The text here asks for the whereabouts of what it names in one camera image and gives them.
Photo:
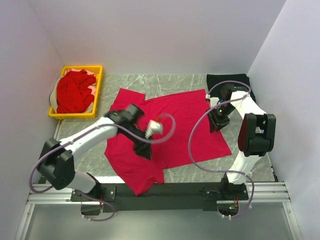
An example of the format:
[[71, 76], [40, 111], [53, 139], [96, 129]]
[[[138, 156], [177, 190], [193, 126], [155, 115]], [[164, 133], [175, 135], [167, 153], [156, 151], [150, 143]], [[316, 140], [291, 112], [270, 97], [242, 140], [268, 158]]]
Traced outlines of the crimson red t shirt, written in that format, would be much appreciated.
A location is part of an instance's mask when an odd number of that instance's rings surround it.
[[145, 99], [145, 94], [121, 88], [111, 105], [111, 110], [122, 110], [135, 104], [144, 111], [138, 120], [141, 130], [149, 120], [160, 120], [163, 133], [167, 134], [172, 120], [160, 114], [171, 114], [176, 122], [173, 136], [166, 142], [151, 146], [151, 160], [136, 155], [133, 142], [122, 134], [107, 140], [105, 156], [115, 173], [133, 190], [135, 195], [148, 191], [155, 183], [165, 182], [164, 169], [188, 165], [192, 161], [188, 153], [190, 133], [199, 118], [209, 109], [204, 89], [169, 94]]

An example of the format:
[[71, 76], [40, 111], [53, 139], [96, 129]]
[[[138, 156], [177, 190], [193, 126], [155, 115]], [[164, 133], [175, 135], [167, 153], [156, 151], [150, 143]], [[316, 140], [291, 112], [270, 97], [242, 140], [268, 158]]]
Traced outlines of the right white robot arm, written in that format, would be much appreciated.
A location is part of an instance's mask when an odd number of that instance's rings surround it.
[[208, 113], [210, 132], [218, 132], [230, 123], [237, 111], [242, 124], [237, 138], [238, 154], [221, 179], [219, 193], [226, 200], [239, 195], [254, 165], [274, 148], [276, 116], [266, 113], [251, 98], [250, 87], [239, 81], [222, 81], [221, 97]]

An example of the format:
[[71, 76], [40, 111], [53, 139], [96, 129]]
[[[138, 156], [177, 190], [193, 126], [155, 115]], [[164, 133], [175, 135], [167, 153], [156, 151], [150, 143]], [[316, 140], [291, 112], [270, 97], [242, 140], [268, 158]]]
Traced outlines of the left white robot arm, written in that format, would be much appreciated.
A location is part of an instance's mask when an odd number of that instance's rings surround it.
[[137, 126], [144, 112], [135, 104], [123, 110], [112, 110], [82, 131], [61, 139], [47, 140], [41, 152], [42, 162], [37, 170], [56, 189], [71, 188], [81, 191], [88, 201], [103, 199], [100, 182], [91, 174], [75, 169], [75, 160], [102, 141], [123, 135], [133, 143], [136, 155], [151, 159], [152, 130], [142, 131]]

